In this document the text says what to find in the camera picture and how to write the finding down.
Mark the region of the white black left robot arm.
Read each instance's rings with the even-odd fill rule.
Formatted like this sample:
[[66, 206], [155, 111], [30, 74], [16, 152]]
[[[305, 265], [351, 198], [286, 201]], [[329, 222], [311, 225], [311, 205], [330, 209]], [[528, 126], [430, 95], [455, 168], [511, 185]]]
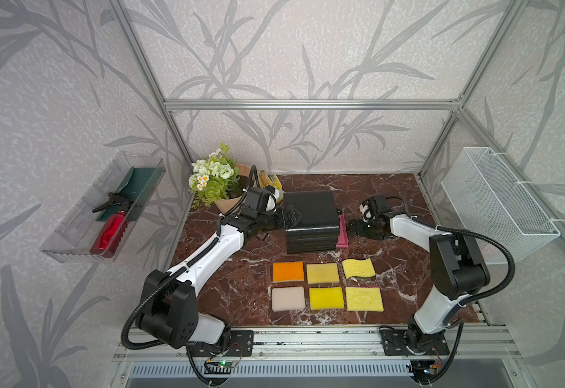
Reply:
[[225, 347], [227, 325], [198, 311], [198, 294], [250, 239], [284, 226], [279, 197], [281, 192], [272, 186], [245, 191], [237, 210], [219, 216], [214, 234], [193, 254], [165, 272], [151, 272], [122, 329], [122, 345], [130, 350], [197, 343]]

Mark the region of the yellow wavy scrub sponge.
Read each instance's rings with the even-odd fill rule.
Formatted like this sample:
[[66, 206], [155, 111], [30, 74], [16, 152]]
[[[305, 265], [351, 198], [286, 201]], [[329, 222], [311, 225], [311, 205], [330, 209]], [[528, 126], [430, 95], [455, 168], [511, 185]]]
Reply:
[[373, 263], [370, 259], [365, 260], [344, 260], [342, 262], [344, 275], [350, 278], [373, 278], [376, 276]]

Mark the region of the pink bottom drawer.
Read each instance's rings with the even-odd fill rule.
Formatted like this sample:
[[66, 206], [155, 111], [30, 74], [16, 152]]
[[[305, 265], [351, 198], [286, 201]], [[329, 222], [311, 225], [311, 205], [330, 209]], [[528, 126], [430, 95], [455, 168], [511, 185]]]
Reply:
[[349, 247], [349, 238], [347, 235], [347, 225], [346, 220], [342, 210], [338, 210], [339, 219], [339, 236], [336, 244], [337, 248]]

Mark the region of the orange sponge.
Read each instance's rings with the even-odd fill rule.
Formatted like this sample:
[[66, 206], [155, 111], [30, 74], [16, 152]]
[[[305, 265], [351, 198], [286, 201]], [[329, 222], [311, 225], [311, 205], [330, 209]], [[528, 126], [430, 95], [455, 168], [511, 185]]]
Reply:
[[305, 279], [305, 266], [301, 261], [273, 264], [273, 282], [296, 282]]

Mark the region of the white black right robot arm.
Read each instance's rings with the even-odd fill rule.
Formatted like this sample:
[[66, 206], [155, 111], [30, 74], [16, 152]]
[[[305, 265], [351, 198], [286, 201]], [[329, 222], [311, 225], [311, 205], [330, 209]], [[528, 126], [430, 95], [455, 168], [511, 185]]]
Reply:
[[389, 205], [390, 197], [372, 196], [361, 205], [363, 216], [347, 223], [347, 236], [371, 240], [405, 239], [429, 253], [432, 289], [408, 323], [416, 335], [434, 336], [450, 327], [458, 310], [490, 282], [478, 235], [466, 229], [436, 226]]

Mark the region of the white pale foam sponge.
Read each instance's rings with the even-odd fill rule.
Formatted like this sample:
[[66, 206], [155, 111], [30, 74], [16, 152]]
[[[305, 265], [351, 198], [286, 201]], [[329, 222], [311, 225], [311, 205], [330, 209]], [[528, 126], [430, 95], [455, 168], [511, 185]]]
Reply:
[[303, 310], [305, 289], [302, 286], [272, 289], [271, 308], [273, 312]]

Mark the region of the bright yellow thick sponge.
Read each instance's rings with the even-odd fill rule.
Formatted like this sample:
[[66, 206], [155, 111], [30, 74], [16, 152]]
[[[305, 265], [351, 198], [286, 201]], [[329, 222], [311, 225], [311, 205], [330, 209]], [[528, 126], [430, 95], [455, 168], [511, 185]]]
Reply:
[[311, 288], [309, 300], [312, 310], [343, 309], [345, 307], [341, 287]]

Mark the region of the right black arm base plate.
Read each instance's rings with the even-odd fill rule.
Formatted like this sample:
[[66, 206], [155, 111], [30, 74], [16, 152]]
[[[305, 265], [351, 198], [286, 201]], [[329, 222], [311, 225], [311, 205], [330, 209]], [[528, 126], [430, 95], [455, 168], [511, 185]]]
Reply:
[[379, 329], [381, 344], [386, 356], [447, 356], [449, 346], [444, 332], [427, 335], [413, 330], [382, 327]]

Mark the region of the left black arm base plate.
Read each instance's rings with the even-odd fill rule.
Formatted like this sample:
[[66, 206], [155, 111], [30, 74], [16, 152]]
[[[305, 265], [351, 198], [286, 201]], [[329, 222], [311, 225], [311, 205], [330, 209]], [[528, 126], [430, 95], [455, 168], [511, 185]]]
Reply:
[[215, 344], [193, 342], [187, 344], [195, 357], [214, 357], [225, 354], [231, 357], [249, 357], [253, 352], [255, 332], [251, 330], [230, 329], [223, 332]]

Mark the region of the black drawer cabinet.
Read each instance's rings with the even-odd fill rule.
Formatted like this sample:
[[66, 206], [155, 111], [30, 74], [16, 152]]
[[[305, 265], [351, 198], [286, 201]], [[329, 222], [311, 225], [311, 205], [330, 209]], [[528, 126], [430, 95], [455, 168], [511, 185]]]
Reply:
[[302, 228], [286, 231], [287, 254], [330, 252], [339, 236], [338, 208], [331, 191], [288, 192], [282, 206], [300, 210]]

